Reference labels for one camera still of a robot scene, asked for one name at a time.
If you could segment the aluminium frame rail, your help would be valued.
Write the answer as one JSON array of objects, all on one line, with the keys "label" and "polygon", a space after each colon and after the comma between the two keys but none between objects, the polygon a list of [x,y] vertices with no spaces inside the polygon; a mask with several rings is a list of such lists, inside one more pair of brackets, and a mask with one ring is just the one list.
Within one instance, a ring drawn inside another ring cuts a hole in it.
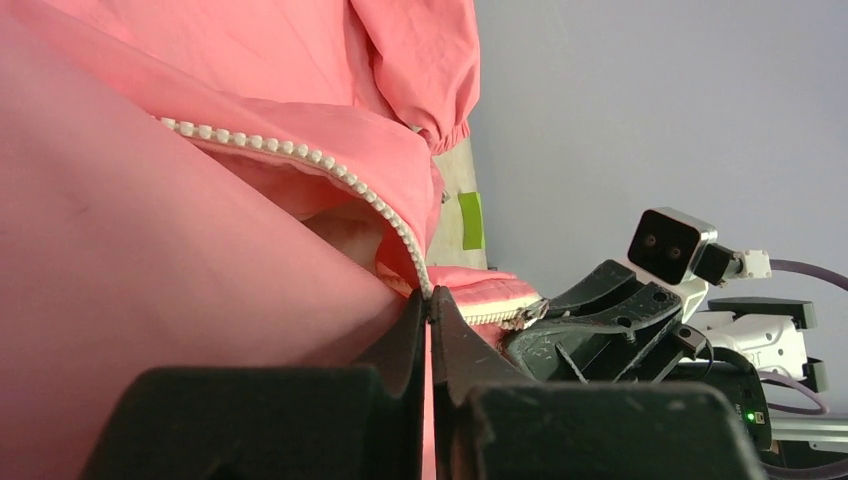
[{"label": "aluminium frame rail", "polygon": [[772,438],[807,443],[813,450],[847,452],[847,415],[821,416],[771,413]]}]

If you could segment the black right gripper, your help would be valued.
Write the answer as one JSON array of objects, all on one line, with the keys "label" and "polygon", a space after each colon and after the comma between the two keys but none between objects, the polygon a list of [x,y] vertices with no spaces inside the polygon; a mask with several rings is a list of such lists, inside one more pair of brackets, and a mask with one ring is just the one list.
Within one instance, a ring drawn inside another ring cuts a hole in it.
[{"label": "black right gripper", "polygon": [[542,382],[659,383],[706,348],[681,314],[678,296],[608,259],[551,299],[545,318],[508,335],[503,355]]}]

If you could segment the pink zip-up jacket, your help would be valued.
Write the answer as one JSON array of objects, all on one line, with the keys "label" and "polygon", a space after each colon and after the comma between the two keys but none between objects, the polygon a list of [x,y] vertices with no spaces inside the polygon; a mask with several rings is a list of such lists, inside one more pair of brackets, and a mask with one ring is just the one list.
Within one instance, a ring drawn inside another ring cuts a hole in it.
[{"label": "pink zip-up jacket", "polygon": [[3,2],[2,477],[77,477],[147,369],[347,362],[418,287],[495,344],[536,290],[425,260],[479,94],[470,1]]}]

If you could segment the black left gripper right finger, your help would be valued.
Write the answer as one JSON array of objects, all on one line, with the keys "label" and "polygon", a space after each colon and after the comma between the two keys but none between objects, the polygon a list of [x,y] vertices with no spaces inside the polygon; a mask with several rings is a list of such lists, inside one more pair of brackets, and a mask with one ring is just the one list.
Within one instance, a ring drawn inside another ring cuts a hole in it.
[{"label": "black left gripper right finger", "polygon": [[699,383],[541,383],[431,300],[439,479],[762,479],[736,411]]}]

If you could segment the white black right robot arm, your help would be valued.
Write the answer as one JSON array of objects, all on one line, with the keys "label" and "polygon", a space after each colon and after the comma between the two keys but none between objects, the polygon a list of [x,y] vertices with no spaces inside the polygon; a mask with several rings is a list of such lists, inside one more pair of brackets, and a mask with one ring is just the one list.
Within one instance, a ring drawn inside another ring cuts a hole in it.
[{"label": "white black right robot arm", "polygon": [[825,387],[822,361],[807,354],[810,302],[713,299],[706,309],[632,266],[607,260],[550,300],[545,316],[509,334],[504,356],[543,382],[702,382],[719,390],[755,447],[772,444],[765,383]]}]

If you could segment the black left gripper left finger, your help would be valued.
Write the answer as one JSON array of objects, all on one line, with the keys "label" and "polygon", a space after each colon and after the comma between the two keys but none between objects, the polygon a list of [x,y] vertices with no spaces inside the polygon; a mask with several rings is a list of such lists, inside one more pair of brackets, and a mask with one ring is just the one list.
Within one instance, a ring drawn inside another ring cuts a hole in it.
[{"label": "black left gripper left finger", "polygon": [[417,479],[426,302],[343,367],[155,368],[124,392],[85,479]]}]

